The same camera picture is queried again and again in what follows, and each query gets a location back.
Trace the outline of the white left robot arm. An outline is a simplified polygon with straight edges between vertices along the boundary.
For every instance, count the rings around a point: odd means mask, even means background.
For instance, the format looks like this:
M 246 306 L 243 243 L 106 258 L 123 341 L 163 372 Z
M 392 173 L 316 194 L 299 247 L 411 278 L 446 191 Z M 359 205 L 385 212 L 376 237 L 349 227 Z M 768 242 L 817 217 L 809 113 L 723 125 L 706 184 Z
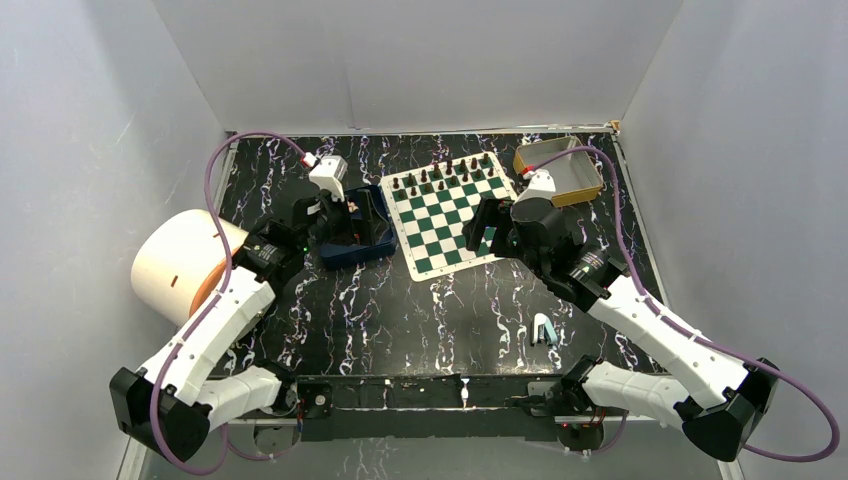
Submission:
M 294 374 L 272 361 L 213 379 L 219 360 L 264 317 L 304 267 L 307 251 L 331 239 L 357 241 L 355 204 L 327 191 L 298 200 L 293 220 L 245 231 L 192 209 L 162 224 L 132 269 L 136 295 L 178 330 L 141 366 L 109 383 L 120 430 L 186 467 L 213 431 L 255 410 L 286 416 L 298 407 Z

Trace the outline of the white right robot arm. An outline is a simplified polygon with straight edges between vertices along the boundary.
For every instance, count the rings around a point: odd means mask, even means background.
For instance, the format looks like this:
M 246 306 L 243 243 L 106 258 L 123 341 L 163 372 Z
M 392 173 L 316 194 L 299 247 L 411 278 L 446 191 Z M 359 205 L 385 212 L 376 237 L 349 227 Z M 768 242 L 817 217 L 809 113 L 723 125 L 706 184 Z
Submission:
M 579 242 L 564 214 L 543 198 L 519 202 L 484 198 L 462 228 L 469 250 L 492 231 L 489 250 L 520 260 L 557 298 L 635 342 L 664 374 L 642 374 L 583 356 L 527 408 L 587 414 L 600 407 L 647 416 L 683 432 L 710 457 L 731 462 L 768 410 L 775 375 L 712 351 L 663 322 L 627 275 L 624 263 Z

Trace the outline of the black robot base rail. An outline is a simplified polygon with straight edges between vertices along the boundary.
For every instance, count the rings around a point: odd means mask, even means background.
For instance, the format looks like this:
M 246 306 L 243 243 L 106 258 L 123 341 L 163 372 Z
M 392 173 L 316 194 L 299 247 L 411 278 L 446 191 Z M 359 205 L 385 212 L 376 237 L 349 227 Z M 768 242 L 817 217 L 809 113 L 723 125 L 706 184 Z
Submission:
M 249 413 L 260 428 L 292 426 L 307 442 L 365 438 L 508 438 L 593 452 L 622 410 L 577 407 L 558 374 L 302 376 L 279 414 Z

